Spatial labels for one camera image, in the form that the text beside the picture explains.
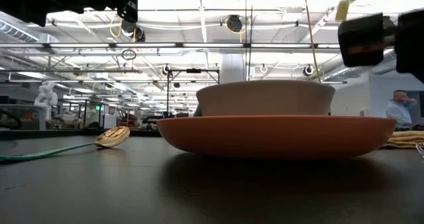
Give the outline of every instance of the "ceiling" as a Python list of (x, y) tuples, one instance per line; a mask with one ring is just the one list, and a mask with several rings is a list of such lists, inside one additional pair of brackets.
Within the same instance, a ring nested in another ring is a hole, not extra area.
[[(311, 26), (315, 28), (313, 29), (314, 43), (336, 44), (338, 42), (337, 27), (339, 24), (335, 22), (335, 11), (339, 1), (308, 0)], [(357, 0), (349, 7), (348, 19), (383, 12), (383, 14), (389, 15), (395, 20), (399, 13), (421, 7), (424, 7), (424, 0)], [(138, 10), (138, 25), (145, 32), (146, 42), (310, 43), (305, 0), (138, 0)], [(247, 32), (243, 34), (230, 32), (225, 26), (225, 20), (229, 15), (239, 15), (242, 23), (248, 25)], [(131, 38), (122, 33), (115, 37), (119, 33), (121, 20), (114, 11), (86, 9), (86, 12), (81, 15), (67, 11), (51, 13), (47, 18), (48, 24), (44, 28), (23, 23), (0, 13), (0, 21), (2, 19), (37, 37), (41, 37), (42, 34), (49, 34), (61, 43), (132, 42)], [(0, 42), (22, 41), (0, 32)], [(83, 70), (117, 70), (123, 68), (126, 63), (124, 59), (116, 55), (117, 52), (115, 55), (110, 55), (111, 49), (74, 50), (64, 48), (55, 50), (55, 54), (41, 54), (35, 49), (25, 48), (10, 48), (7, 50), (17, 56), (24, 56), (28, 61), (15, 61), (23, 68), (28, 67), (29, 69), (31, 67), (31, 69), (51, 68), (53, 64), (53, 69), (57, 70), (71, 70), (76, 67)], [(81, 55), (84, 52), (89, 54), (93, 51), (100, 52), (101, 55)], [(171, 69), (202, 68), (218, 70), (221, 65), (222, 54), (238, 53), (242, 54), (243, 57), (246, 55), (246, 51), (242, 49), (161, 48), (158, 52), (155, 48), (143, 48), (137, 49), (137, 52), (140, 54), (133, 61), (127, 62), (125, 68), (140, 70), (142, 73), (109, 72), (108, 79), (165, 80), (166, 77), (162, 70), (166, 64)], [(340, 69), (343, 67), (338, 49), (318, 50), (316, 60), (320, 69), (327, 73), (334, 68)], [(251, 69), (254, 70), (254, 75), (251, 79), (305, 79), (303, 69), (313, 63), (311, 50), (253, 50), (250, 65)], [(267, 67), (266, 72), (261, 72), (260, 69), (263, 66)], [(34, 79), (21, 75), (16, 75), (16, 77), (19, 79)], [(61, 75), (62, 79), (69, 80), (89, 79), (87, 74), (82, 76), (60, 73), (53, 75)], [(183, 82), (192, 80), (205, 82), (197, 84), (185, 84)], [(174, 78), (174, 81), (181, 81), (180, 87), (171, 85), (170, 91), (175, 94), (174, 97), (180, 95), (184, 99), (175, 99), (172, 102), (172, 107), (188, 107), (189, 109), (194, 109), (197, 102), (194, 92), (188, 93), (186, 91), (197, 91), (215, 83), (211, 74), (207, 73), (187, 74), (182, 72)], [(78, 84), (65, 85), (74, 87)], [(166, 100), (166, 84), (127, 83), (126, 85), (139, 95), (150, 95), (152, 97), (157, 95), (154, 100), (160, 101), (163, 98)], [(90, 87), (98, 93), (113, 93), (110, 89), (102, 87), (101, 84), (90, 85)], [(161, 108), (161, 106), (160, 102), (151, 102), (148, 105), (152, 109), (155, 107)]]

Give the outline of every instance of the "white robot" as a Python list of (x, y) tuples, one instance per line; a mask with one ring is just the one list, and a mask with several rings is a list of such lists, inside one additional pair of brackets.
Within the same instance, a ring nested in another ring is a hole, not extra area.
[(34, 105), (42, 107), (46, 114), (46, 120), (51, 118), (52, 105), (58, 104), (58, 94), (53, 92), (56, 84), (54, 82), (42, 82), (39, 87), (39, 94), (35, 99)]

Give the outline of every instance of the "man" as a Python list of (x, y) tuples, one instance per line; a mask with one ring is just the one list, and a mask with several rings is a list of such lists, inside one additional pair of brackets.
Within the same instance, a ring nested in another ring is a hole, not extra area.
[(410, 99), (403, 90), (393, 92), (393, 99), (387, 105), (386, 116), (397, 121), (395, 131), (410, 131), (413, 124), (408, 107), (415, 105), (417, 101)]

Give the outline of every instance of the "dark table surface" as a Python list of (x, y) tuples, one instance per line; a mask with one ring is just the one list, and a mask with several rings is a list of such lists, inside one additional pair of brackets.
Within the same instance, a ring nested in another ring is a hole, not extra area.
[[(24, 154), (95, 137), (0, 141)], [(424, 223), (424, 159), (377, 150), (347, 160), (213, 158), (132, 137), (0, 162), (0, 223)]]

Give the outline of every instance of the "table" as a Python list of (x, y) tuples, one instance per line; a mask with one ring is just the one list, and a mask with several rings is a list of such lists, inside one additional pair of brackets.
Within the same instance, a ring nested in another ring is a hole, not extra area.
[[(0, 141), (20, 154), (93, 141)], [(0, 162), (2, 223), (424, 223), (424, 159), (377, 150), (347, 160), (188, 154), (161, 138)]]

